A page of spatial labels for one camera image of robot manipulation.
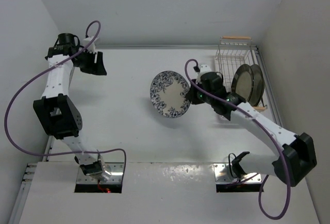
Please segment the blue floral plate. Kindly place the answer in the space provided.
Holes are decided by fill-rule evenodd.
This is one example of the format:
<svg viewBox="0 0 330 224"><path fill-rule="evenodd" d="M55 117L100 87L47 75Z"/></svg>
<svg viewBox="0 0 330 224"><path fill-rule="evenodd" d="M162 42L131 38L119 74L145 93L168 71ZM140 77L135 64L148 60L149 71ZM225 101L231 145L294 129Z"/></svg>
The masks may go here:
<svg viewBox="0 0 330 224"><path fill-rule="evenodd" d="M153 107L166 118L183 116L190 107L185 99L190 90L187 80L175 71L163 71L151 82L150 99Z"/></svg>

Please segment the striped dark rim plate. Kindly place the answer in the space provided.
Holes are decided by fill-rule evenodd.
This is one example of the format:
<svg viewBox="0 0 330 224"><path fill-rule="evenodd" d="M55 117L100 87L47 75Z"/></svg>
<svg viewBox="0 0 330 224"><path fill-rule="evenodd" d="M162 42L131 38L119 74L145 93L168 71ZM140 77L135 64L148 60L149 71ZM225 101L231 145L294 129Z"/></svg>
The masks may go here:
<svg viewBox="0 0 330 224"><path fill-rule="evenodd" d="M254 75L251 67L248 64L243 64L238 67L234 74L231 91L249 101L253 90L253 81Z"/></svg>

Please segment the plain dark rim plate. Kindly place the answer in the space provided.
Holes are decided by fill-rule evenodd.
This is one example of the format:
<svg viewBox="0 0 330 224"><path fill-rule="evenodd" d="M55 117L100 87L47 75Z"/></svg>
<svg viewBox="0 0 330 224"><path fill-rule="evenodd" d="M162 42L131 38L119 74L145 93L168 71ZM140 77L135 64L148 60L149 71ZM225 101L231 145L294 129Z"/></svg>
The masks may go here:
<svg viewBox="0 0 330 224"><path fill-rule="evenodd" d="M259 105L262 99L265 90L265 81L259 65L251 65L251 70L253 73L253 87L249 103L255 107Z"/></svg>

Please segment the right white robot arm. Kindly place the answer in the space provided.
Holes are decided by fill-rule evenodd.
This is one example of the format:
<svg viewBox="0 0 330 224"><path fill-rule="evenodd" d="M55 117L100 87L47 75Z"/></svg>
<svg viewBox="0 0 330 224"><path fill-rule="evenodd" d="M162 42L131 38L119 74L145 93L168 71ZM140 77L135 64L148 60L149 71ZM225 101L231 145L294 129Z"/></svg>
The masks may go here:
<svg viewBox="0 0 330 224"><path fill-rule="evenodd" d="M232 160L229 171L235 178L248 173L276 176L295 187L316 167L313 139L307 133L297 135L269 120L237 93L227 92L222 78L215 72L200 72L190 79L186 94L193 105L209 104L219 115L240 125L271 149L271 155L244 151Z"/></svg>

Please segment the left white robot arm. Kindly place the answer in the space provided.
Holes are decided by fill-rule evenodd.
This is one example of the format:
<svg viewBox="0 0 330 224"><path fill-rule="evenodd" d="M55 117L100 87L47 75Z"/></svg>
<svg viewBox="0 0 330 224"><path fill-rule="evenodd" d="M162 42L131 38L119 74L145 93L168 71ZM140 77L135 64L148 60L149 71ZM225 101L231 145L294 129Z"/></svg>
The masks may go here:
<svg viewBox="0 0 330 224"><path fill-rule="evenodd" d="M111 169L106 166L100 153L92 149L81 134L83 119L69 98L69 87L74 68L81 72L105 76L102 52L96 52L95 45L83 49L92 39L79 38L71 33L61 33L55 45L48 50L46 59L51 71L47 77L45 90L33 109L47 135L61 140L75 154L83 174L99 182L111 177Z"/></svg>

